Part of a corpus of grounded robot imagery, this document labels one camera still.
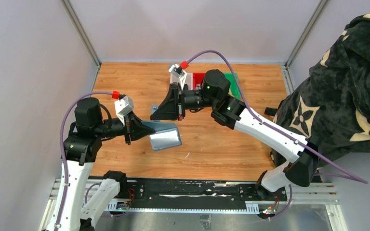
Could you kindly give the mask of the blue card holder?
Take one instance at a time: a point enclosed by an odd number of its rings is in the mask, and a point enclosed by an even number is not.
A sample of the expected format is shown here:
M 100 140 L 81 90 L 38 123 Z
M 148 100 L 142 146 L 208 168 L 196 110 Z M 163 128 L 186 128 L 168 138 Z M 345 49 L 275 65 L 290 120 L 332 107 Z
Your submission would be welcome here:
M 174 123 L 143 120 L 142 124 L 155 130 L 155 133 L 149 135 L 150 144 L 154 151 L 182 145 L 179 129 Z

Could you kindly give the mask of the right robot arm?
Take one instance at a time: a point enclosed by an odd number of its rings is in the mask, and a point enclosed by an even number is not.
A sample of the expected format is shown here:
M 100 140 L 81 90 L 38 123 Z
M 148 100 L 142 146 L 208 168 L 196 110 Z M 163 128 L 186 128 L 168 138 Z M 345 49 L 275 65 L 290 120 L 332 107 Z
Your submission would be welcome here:
M 258 192 L 275 192 L 290 184 L 309 186 L 316 173 L 319 158 L 307 147 L 307 138 L 257 115 L 243 101 L 231 96 L 229 89 L 230 81 L 218 69 L 205 73 L 199 90 L 188 90 L 174 82 L 170 84 L 165 99 L 150 118 L 182 120 L 187 110 L 197 111 L 211 107 L 211 116 L 215 122 L 253 136 L 285 158 L 283 164 L 261 174 L 256 182 Z

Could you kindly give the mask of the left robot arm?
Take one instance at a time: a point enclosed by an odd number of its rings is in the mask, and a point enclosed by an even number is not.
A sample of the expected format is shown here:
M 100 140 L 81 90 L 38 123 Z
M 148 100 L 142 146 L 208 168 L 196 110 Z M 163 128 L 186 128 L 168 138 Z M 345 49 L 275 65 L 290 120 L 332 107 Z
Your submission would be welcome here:
M 127 176 L 121 171 L 109 170 L 102 177 L 99 188 L 89 200 L 86 184 L 102 143 L 123 136 L 126 144 L 155 133 L 143 125 L 133 110 L 132 99 L 126 95 L 115 97 L 116 117 L 97 98 L 77 101 L 75 122 L 68 137 L 60 139 L 62 147 L 62 178 L 56 205 L 48 231 L 93 231 L 98 219 L 115 197 L 125 199 L 130 206 L 135 198 Z

